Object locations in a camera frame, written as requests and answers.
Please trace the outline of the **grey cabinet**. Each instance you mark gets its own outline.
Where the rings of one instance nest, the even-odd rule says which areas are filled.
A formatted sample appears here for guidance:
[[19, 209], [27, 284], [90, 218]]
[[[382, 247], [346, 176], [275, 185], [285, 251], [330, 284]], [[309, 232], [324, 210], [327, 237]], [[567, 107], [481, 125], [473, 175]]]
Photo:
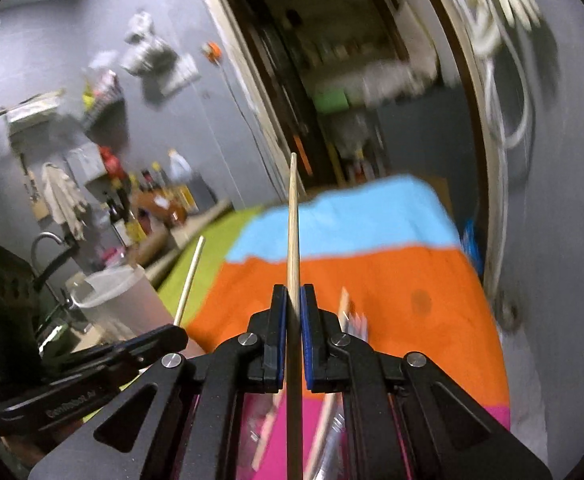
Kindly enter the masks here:
[[474, 136], [462, 88], [387, 102], [377, 119], [392, 168], [437, 174], [448, 180], [451, 194], [477, 200]]

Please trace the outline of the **clear plastic jug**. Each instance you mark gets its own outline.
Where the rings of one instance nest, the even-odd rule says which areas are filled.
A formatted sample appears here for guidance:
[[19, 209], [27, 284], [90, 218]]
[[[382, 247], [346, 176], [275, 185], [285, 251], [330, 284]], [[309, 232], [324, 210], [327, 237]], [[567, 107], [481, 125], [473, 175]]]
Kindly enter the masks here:
[[186, 185], [193, 177], [194, 171], [188, 160], [173, 148], [168, 151], [168, 177], [174, 185]]

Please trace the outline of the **green box on shelf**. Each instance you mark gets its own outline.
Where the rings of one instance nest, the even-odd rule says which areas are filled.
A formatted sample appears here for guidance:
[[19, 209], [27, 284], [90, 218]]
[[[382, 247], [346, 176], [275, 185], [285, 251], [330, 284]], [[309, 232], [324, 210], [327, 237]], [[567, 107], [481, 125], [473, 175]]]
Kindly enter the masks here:
[[347, 93], [342, 89], [325, 90], [313, 96], [313, 105], [318, 114], [330, 115], [350, 109]]

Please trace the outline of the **orange wall hook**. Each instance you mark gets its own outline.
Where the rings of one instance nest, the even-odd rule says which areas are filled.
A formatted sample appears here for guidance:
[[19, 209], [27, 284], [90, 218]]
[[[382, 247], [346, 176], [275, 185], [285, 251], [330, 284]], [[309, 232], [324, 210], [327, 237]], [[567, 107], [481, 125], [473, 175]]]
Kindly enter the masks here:
[[215, 65], [219, 65], [222, 60], [222, 50], [214, 41], [208, 41], [202, 46], [202, 52], [207, 60]]

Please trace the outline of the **hanging beige rag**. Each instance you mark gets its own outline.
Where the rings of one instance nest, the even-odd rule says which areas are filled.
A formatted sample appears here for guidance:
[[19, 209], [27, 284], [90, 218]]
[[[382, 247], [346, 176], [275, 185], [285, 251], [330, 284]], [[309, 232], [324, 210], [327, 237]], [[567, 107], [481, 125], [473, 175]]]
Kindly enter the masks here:
[[84, 240], [84, 217], [88, 202], [74, 180], [56, 165], [42, 165], [42, 195], [52, 220], [66, 226], [75, 240]]

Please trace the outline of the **chrome sink faucet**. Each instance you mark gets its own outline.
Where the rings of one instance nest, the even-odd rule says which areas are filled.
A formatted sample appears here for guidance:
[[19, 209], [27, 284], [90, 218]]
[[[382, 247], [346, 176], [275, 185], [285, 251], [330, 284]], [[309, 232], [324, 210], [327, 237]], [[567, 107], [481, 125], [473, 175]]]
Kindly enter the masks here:
[[[41, 263], [38, 258], [38, 248], [43, 242], [54, 242], [60, 248], [57, 253], [46, 263]], [[30, 245], [30, 264], [35, 273], [35, 285], [39, 290], [46, 290], [57, 304], [65, 304], [59, 294], [50, 283], [51, 276], [59, 271], [65, 263], [74, 259], [79, 252], [79, 243], [72, 233], [63, 236], [51, 231], [42, 231], [37, 234]]]

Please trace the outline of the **translucent white plastic cup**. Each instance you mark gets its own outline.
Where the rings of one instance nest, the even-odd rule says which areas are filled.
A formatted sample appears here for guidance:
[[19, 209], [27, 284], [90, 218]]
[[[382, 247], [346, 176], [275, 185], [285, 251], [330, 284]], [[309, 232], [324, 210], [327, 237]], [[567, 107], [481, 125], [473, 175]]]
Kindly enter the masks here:
[[71, 289], [75, 307], [106, 342], [129, 340], [173, 324], [141, 266], [117, 266], [83, 279]]

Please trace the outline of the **multicolour striped cloth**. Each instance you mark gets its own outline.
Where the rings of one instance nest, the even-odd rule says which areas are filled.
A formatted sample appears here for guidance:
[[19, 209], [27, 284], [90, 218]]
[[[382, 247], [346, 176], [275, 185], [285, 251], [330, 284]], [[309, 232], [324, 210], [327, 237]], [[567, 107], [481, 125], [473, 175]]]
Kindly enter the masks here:
[[[90, 479], [288, 479], [283, 387], [249, 392], [249, 331], [286, 287], [289, 207], [225, 214], [167, 353], [96, 410], [68, 447]], [[341, 453], [353, 479], [499, 479], [514, 442], [496, 322], [459, 234], [426, 182], [392, 177], [298, 205], [299, 284], [339, 318], [336, 392], [307, 389], [303, 478]], [[175, 316], [173, 270], [158, 293]]]

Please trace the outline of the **white wall rack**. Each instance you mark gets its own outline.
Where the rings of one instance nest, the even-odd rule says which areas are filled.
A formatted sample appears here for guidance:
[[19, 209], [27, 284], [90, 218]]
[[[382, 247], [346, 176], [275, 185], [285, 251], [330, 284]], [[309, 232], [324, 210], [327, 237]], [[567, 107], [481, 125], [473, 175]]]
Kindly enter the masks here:
[[64, 89], [38, 93], [15, 106], [1, 108], [0, 118], [4, 118], [9, 136], [48, 122], [57, 114], [64, 95]]

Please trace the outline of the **wooden chopstick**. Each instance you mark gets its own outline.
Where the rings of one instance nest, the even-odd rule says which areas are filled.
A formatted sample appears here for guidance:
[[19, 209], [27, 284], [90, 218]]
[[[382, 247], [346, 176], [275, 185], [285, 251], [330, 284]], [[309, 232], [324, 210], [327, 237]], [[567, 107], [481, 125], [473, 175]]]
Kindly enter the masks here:
[[191, 287], [194, 281], [197, 267], [199, 266], [200, 259], [202, 256], [203, 248], [205, 245], [205, 237], [201, 235], [196, 242], [196, 246], [192, 255], [190, 266], [185, 276], [185, 283], [181, 289], [181, 294], [177, 304], [177, 310], [175, 316], [173, 317], [173, 325], [180, 326], [182, 322], [183, 315], [185, 314], [185, 306], [190, 296]]
[[286, 472], [303, 478], [303, 407], [301, 406], [301, 315], [299, 314], [299, 237], [297, 155], [290, 160], [289, 220], [287, 220], [286, 289]]

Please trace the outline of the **dark soy sauce bottle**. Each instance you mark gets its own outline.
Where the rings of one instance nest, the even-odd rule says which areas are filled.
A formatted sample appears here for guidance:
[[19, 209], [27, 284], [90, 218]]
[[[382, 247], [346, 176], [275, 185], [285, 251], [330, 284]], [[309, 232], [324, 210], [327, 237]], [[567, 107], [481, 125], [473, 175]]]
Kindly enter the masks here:
[[109, 195], [106, 195], [106, 207], [108, 207], [110, 223], [118, 240], [124, 247], [132, 246], [132, 239], [127, 233], [126, 222], [121, 208], [116, 205], [115, 200]]

